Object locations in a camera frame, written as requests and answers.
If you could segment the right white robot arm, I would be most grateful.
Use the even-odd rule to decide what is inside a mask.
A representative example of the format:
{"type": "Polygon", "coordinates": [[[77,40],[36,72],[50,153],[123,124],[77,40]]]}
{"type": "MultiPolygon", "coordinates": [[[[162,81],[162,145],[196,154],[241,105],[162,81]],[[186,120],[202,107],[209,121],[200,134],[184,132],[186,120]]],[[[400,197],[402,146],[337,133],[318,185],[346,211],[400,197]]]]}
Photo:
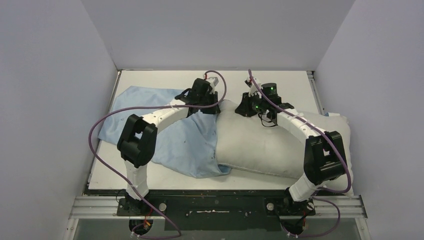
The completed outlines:
{"type": "Polygon", "coordinates": [[[348,174],[343,138],[337,131],[324,130],[295,109],[283,102],[275,83],[263,85],[246,80],[248,92],[242,94],[235,113],[243,117],[261,115],[274,125],[288,131],[304,145],[303,174],[287,189],[289,196],[283,199],[284,210],[295,214],[325,182],[348,174]]]}

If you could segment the white pillow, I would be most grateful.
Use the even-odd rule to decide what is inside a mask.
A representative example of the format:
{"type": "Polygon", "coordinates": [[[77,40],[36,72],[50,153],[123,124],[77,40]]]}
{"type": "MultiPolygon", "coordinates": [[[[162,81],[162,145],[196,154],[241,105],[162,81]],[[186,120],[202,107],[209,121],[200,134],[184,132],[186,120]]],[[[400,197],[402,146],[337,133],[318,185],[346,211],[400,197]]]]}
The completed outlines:
{"type": "Polygon", "coordinates": [[[305,145],[280,126],[265,127],[258,116],[235,113],[230,100],[216,120],[218,164],[259,175],[262,189],[286,189],[304,172],[305,145]]]}

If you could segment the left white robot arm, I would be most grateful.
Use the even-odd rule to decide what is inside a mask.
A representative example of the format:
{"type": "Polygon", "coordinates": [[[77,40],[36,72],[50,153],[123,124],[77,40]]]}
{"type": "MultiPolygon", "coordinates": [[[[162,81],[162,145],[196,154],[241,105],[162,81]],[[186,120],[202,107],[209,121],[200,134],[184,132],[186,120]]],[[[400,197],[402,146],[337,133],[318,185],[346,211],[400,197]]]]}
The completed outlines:
{"type": "Polygon", "coordinates": [[[130,209],[137,215],[145,214],[150,202],[145,196],[149,192],[147,184],[147,164],[153,158],[158,134],[175,122],[201,112],[206,115],[220,113],[217,77],[197,78],[192,87],[174,97],[165,107],[152,113],[130,115],[123,127],[117,149],[126,167],[128,186],[126,194],[130,209]]]}

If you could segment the light blue pillowcase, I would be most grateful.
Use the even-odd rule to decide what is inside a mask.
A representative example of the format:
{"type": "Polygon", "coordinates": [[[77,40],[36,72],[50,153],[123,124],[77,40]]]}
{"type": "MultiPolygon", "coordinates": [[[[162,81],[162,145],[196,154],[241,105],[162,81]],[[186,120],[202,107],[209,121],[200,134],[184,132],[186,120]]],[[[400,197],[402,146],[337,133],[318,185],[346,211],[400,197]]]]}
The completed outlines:
{"type": "MultiPolygon", "coordinates": [[[[139,106],[164,106],[181,92],[180,89],[130,86],[115,99],[112,110],[135,109],[107,117],[98,138],[116,145],[130,115],[152,113],[152,109],[138,109],[139,106]]],[[[216,159],[217,140],[217,116],[199,111],[158,134],[151,161],[198,179],[227,175],[231,168],[218,164],[216,159]]]]}

